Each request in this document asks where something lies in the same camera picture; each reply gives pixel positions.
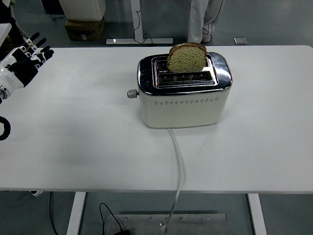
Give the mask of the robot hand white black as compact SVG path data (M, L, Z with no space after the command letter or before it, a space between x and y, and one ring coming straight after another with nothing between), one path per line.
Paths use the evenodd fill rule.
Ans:
M26 87L44 63L52 58L50 46L39 49L46 38L35 43L39 33L33 34L21 46L14 48L0 63L0 96L9 97L16 89Z

